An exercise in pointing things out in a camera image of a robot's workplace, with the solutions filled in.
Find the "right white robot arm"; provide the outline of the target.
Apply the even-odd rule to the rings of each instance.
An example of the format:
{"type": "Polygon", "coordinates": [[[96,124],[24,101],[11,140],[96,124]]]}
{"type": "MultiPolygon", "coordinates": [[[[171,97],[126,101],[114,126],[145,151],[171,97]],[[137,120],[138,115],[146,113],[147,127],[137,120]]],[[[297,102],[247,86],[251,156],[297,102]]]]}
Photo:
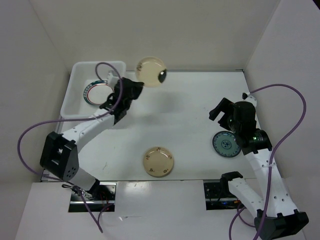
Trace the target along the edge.
{"type": "Polygon", "coordinates": [[[247,185],[237,171],[222,174],[219,191],[225,197],[236,196],[254,218],[255,239],[275,240],[292,236],[308,223],[306,212],[298,210],[282,180],[274,159],[268,134],[257,128],[255,105],[249,101],[231,102],[223,98],[209,112],[214,121],[219,113],[223,116],[218,124],[231,131],[235,142],[251,165],[263,196],[247,185]]]}

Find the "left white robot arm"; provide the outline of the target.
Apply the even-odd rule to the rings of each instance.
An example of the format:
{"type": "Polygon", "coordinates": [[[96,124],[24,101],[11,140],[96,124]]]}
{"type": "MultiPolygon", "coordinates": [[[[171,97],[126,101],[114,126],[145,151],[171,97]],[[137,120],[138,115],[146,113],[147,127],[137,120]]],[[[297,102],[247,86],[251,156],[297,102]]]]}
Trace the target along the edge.
{"type": "Polygon", "coordinates": [[[75,127],[63,132],[47,135],[40,158],[40,165],[63,182],[74,184],[89,200],[100,194],[100,181],[79,164],[82,148],[103,131],[112,128],[130,109],[144,88],[143,82],[121,78],[114,86],[106,102],[90,117],[75,127]]]}

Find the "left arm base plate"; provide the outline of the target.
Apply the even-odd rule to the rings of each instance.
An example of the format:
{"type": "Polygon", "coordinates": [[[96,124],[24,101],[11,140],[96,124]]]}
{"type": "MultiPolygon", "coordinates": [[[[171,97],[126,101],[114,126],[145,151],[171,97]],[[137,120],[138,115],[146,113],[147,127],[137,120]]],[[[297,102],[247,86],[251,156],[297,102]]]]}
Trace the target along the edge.
{"type": "MultiPolygon", "coordinates": [[[[105,212],[114,212],[115,211],[115,200],[116,200],[116,190],[117,183],[116,182],[101,182],[99,186],[99,192],[93,196],[92,194],[80,190],[82,197],[84,198],[88,208],[93,213],[98,213],[102,209],[105,212]]],[[[87,212],[87,208],[85,203],[83,202],[79,193],[75,190],[72,190],[70,195],[69,213],[84,213],[87,212]]]]}

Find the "white plate red green rim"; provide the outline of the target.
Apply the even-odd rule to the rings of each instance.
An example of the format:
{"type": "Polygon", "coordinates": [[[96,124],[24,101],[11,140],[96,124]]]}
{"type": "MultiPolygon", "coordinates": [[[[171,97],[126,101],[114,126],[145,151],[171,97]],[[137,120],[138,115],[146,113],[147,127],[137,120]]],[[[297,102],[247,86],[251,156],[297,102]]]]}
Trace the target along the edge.
{"type": "Polygon", "coordinates": [[[99,107],[113,92],[114,89],[109,86],[107,80],[95,80],[84,88],[82,96],[90,106],[99,107]]]}

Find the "beige plate with black patch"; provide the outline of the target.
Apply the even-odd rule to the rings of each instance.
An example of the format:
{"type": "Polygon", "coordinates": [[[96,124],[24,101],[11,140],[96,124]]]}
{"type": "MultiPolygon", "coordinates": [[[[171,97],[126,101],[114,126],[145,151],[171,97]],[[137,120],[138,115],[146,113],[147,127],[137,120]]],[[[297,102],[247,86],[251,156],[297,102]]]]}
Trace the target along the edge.
{"type": "Polygon", "coordinates": [[[167,77],[167,67],[164,62],[154,56],[141,59],[135,69],[138,82],[142,82],[147,88],[155,88],[164,83],[167,77]]]}

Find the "beige plate with red marks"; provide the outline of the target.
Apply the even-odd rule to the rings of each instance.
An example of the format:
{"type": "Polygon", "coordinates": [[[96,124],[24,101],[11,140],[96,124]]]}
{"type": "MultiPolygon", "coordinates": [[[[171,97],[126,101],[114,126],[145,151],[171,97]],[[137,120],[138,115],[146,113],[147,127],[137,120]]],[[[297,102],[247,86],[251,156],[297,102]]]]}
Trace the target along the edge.
{"type": "Polygon", "coordinates": [[[154,146],[144,153],[142,163],[147,174],[155,178],[163,178],[173,170],[175,159],[165,147],[154,146]]]}

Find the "teal patterned small plate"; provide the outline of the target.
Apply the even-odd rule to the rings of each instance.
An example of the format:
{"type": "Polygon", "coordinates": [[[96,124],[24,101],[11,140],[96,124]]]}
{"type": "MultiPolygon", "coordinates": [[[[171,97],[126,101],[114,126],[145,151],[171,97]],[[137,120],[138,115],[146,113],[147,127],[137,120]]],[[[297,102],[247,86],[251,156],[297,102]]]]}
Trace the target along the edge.
{"type": "Polygon", "coordinates": [[[230,131],[217,132],[212,138],[212,146],[216,153],[224,158],[234,158],[241,153],[235,135],[230,131]]]}

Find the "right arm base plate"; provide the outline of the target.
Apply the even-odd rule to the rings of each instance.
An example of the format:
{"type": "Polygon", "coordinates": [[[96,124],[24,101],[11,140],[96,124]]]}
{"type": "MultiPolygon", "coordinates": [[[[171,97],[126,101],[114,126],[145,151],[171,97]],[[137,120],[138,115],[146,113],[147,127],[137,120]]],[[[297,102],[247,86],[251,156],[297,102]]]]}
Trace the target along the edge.
{"type": "Polygon", "coordinates": [[[244,206],[236,196],[222,191],[219,180],[204,180],[203,188],[207,211],[235,210],[244,206]]]}

